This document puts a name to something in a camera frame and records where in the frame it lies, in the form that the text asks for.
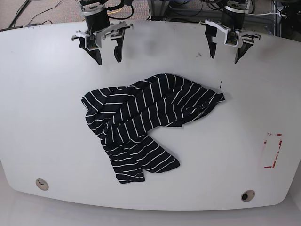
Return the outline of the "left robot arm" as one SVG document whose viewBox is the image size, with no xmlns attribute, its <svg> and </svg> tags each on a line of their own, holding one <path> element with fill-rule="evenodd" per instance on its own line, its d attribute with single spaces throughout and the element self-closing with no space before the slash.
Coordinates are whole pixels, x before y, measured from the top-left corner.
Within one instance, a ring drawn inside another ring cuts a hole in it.
<svg viewBox="0 0 301 226">
<path fill-rule="evenodd" d="M 222 17 L 221 21 L 215 22 L 206 19 L 199 24 L 204 25 L 205 36 L 207 39 L 210 57 L 213 59 L 216 53 L 217 44 L 213 41 L 217 32 L 224 34 L 224 45 L 236 47 L 235 63 L 237 63 L 249 48 L 254 46 L 254 40 L 260 39 L 261 36 L 253 31 L 243 28 L 245 15 L 248 13 L 250 1 L 248 0 L 221 0 Z"/>
</svg>

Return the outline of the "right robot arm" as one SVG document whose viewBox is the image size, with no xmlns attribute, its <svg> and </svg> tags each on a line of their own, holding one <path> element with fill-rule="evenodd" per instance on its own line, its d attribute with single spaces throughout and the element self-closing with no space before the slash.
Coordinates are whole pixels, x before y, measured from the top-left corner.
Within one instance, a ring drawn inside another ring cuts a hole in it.
<svg viewBox="0 0 301 226">
<path fill-rule="evenodd" d="M 79 0 L 81 12 L 87 24 L 87 30 L 77 31 L 71 40 L 79 40 L 79 47 L 85 50 L 99 65 L 102 65 L 101 48 L 102 41 L 110 38 L 117 42 L 114 56 L 117 62 L 122 61 L 122 50 L 125 30 L 133 28 L 133 24 L 127 24 L 124 20 L 118 24 L 109 21 L 108 12 L 121 9 L 124 6 L 122 0 L 118 5 L 106 7 L 105 0 Z"/>
</svg>

